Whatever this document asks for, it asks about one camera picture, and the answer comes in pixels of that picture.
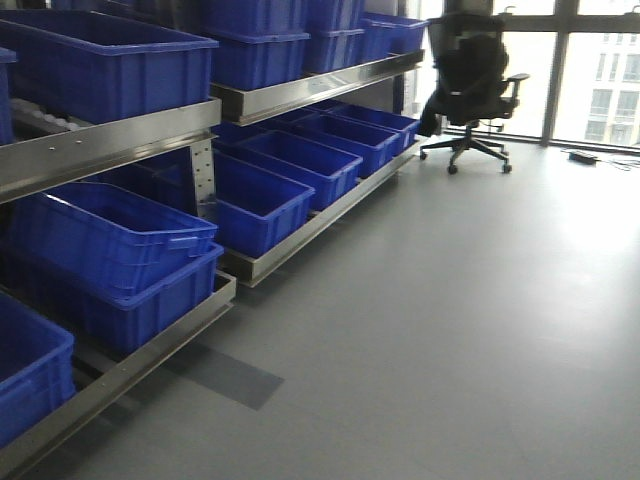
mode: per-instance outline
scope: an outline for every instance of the black mesh chair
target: black mesh chair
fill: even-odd
[[[473,138],[473,129],[481,120],[511,117],[518,105],[520,82],[529,78],[524,73],[506,80],[503,77],[508,63],[502,43],[503,22],[495,17],[452,13],[430,20],[428,28],[438,83],[424,109],[418,133],[433,134],[436,116],[444,115],[451,125],[464,126],[465,135],[422,146],[420,158],[427,157],[427,150],[451,147],[454,153],[448,172],[454,174],[458,157],[473,148],[502,160],[502,171],[511,172],[503,144]]]

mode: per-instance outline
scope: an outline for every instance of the perforated metal post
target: perforated metal post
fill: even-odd
[[[213,221],[216,201],[216,186],[213,172],[211,141],[196,142],[189,147],[193,169],[193,187],[198,216]]]

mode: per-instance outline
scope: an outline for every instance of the building outside window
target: building outside window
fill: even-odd
[[[625,82],[640,82],[640,55],[627,55],[623,80]]]
[[[611,90],[594,90],[591,97],[591,114],[607,116],[611,105]]]
[[[636,116],[639,92],[620,92],[618,97],[618,108],[616,109],[616,119],[631,120]]]
[[[614,53],[611,57],[611,71],[609,72],[609,81],[615,82],[616,75],[618,73],[618,62],[620,61],[620,54]]]
[[[632,129],[632,125],[613,125],[611,129],[611,143],[615,145],[629,145]]]
[[[602,80],[602,74],[604,73],[604,62],[607,60],[607,56],[604,53],[600,54],[600,61],[598,62],[598,71],[596,72],[596,80],[599,82]]]
[[[587,132],[584,135],[585,140],[591,142],[604,141],[604,130],[606,126],[606,122],[596,122],[590,120],[589,122],[587,122]]]

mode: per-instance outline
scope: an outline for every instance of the blue plastic crate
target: blue plastic crate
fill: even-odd
[[[306,0],[201,0],[203,31],[212,34],[281,35],[304,32]]]
[[[197,215],[193,168],[188,149],[158,155],[101,173],[98,182],[124,188],[142,197]]]
[[[17,200],[5,238],[126,298],[204,255],[216,230],[113,185],[83,182]]]
[[[396,151],[396,154],[406,150],[413,144],[420,124],[420,121],[414,118],[357,105],[343,104],[342,106],[336,106],[330,113],[398,132],[400,134],[400,142],[398,143],[399,151]]]
[[[429,24],[427,20],[396,17],[382,13],[365,12],[363,18],[389,23],[395,27],[391,39],[392,53],[411,53],[420,50],[424,30]]]
[[[99,13],[4,10],[0,45],[20,59],[16,96],[104,123],[206,101],[217,43]]]
[[[362,28],[364,28],[364,35],[361,41],[360,63],[386,58],[391,51],[391,41],[393,40],[395,26],[390,23],[363,18]]]
[[[277,85],[302,76],[308,33],[284,35],[218,35],[214,53],[216,83],[239,90]]]
[[[317,112],[310,108],[298,108],[289,112],[271,117],[267,120],[263,120],[256,125],[267,130],[281,130],[283,126],[297,123],[299,120],[306,118],[310,115],[315,115]]]
[[[346,105],[346,103],[330,98],[329,100],[323,100],[322,102],[314,103],[305,108],[317,112],[329,112],[340,105]]]
[[[235,145],[238,142],[246,140],[247,138],[255,137],[265,132],[264,128],[260,128],[255,125],[248,127],[240,127],[233,123],[222,122],[211,129],[213,133],[218,135],[213,139],[213,145],[220,147],[222,145]]]
[[[396,145],[400,140],[400,135],[391,130],[328,114],[304,118],[292,126],[290,131],[296,134],[300,132],[307,138],[362,155],[361,176],[369,176],[391,160],[396,154]],[[353,146],[344,145],[343,142],[336,141],[336,137],[365,146],[367,155],[364,154],[361,148],[353,150]]]
[[[244,150],[242,160],[313,187],[314,210],[324,210],[355,187],[362,164],[362,157],[285,132],[265,133],[238,147]]]
[[[100,11],[104,0],[51,0],[54,10],[84,10],[86,12]]]
[[[364,30],[314,32],[304,54],[306,72],[326,73],[358,63],[360,36]]]
[[[135,0],[51,0],[54,10],[95,11],[127,17],[133,14],[135,6]]]
[[[127,299],[113,297],[51,262],[38,261],[6,245],[0,247],[4,261],[2,279],[10,288],[78,326],[105,346],[128,354],[212,294],[215,269],[223,249],[215,244],[207,248],[205,255]]]
[[[14,52],[0,48],[0,145],[13,142],[7,64],[15,61],[16,54]]]
[[[216,222],[225,247],[258,258],[299,229],[315,190],[216,152]]]
[[[307,29],[313,31],[358,28],[364,0],[309,0]]]
[[[0,448],[75,393],[73,336],[0,292]]]

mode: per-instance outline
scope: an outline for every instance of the metal shelf rail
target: metal shelf rail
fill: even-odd
[[[211,94],[222,99],[224,120],[244,126],[415,70],[423,59],[419,50],[252,91],[214,84]]]
[[[198,151],[211,138],[211,126],[220,123],[221,111],[220,100],[214,99],[4,145],[0,147],[0,203],[177,148]],[[192,161],[206,161],[192,153]],[[211,158],[208,163],[212,178]],[[213,188],[213,181],[205,184]],[[200,192],[202,213],[213,193]]]
[[[260,258],[250,258],[226,250],[221,263],[223,269],[242,284],[255,287],[305,245],[334,224],[340,217],[369,196],[395,175],[409,160],[418,155],[421,140],[395,157],[369,178],[362,180],[353,190],[339,198],[322,212],[318,212],[298,231],[291,234]]]

